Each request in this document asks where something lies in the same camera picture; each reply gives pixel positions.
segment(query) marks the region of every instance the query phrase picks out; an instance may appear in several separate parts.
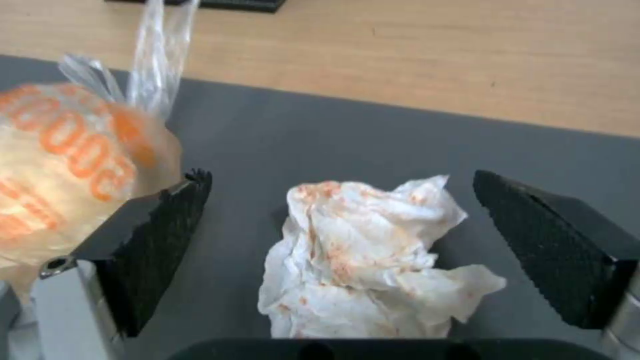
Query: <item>wooden table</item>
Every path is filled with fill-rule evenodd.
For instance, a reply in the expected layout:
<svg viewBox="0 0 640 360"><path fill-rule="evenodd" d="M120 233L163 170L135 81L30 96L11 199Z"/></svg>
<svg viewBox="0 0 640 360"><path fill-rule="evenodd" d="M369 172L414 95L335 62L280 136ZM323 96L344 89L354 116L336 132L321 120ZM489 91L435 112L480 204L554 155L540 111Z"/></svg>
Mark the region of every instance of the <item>wooden table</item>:
<svg viewBox="0 0 640 360"><path fill-rule="evenodd" d="M138 4L0 6L0 54L130 66ZM186 75L640 136L639 34L638 0L288 0L200 11Z"/></svg>

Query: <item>gray mat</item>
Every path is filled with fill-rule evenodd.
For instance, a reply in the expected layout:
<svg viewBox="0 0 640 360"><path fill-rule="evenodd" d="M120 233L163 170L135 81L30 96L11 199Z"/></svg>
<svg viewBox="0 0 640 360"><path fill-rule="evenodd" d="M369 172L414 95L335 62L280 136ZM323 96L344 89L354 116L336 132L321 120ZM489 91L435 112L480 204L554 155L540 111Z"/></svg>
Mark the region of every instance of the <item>gray mat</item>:
<svg viewBox="0 0 640 360"><path fill-rule="evenodd" d="M0 57L0 69L0 90L63 79L42 61ZM211 337L269 335L257 292L290 187L335 179L391 189L435 174L451 175L449 189L470 214L436 246L440 266L482 263L509 281L453 336L596 347L597 332L565 325L526 278L475 200L472 176L484 168L580 197L640 236L640 140L191 80L173 114L184 168L211 170L214 190L157 314L127 344L131 359L164 359Z"/></svg>

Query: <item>white tissue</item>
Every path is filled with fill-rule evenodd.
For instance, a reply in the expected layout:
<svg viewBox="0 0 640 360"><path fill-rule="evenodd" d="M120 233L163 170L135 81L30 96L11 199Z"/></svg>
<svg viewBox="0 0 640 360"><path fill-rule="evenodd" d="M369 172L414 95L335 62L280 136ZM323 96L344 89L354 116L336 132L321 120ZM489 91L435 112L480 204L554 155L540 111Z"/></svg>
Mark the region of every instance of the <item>white tissue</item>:
<svg viewBox="0 0 640 360"><path fill-rule="evenodd" d="M443 338L506 281L482 265L434 269L432 244L467 214L446 176L392 192L303 184L265 260L258 310L274 338Z"/></svg>

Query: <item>plastic bag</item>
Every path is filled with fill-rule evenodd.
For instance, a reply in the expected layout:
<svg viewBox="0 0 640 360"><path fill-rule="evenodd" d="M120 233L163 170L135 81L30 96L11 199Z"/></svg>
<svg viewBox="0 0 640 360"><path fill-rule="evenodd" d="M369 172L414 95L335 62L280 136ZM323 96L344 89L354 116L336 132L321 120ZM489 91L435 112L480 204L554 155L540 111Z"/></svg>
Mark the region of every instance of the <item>plastic bag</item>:
<svg viewBox="0 0 640 360"><path fill-rule="evenodd" d="M147 3L126 99L99 61L72 55L60 70L73 83L0 94L0 279L22 295L42 262L125 201L180 181L180 143L164 120L198 4L186 2L164 31L162 0Z"/></svg>
<svg viewBox="0 0 640 360"><path fill-rule="evenodd" d="M467 217L447 178L392 192L362 183L289 190L283 240L265 260L258 310L275 338L441 338L506 280L482 265L434 269L432 244Z"/></svg>

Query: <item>plastic bag handle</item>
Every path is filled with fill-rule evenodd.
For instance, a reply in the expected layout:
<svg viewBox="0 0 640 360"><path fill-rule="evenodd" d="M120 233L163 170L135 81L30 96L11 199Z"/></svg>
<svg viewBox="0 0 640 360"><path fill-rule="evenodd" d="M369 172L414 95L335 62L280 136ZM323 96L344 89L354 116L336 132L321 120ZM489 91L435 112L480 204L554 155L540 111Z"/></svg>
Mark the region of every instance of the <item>plastic bag handle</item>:
<svg viewBox="0 0 640 360"><path fill-rule="evenodd" d="M148 0L133 61L126 103L156 119L166 121L175 102L184 69L191 29L200 0L187 0L164 22L163 0ZM95 59L66 55L58 65L73 83L84 86L107 101L125 102L118 84L103 64Z"/></svg>

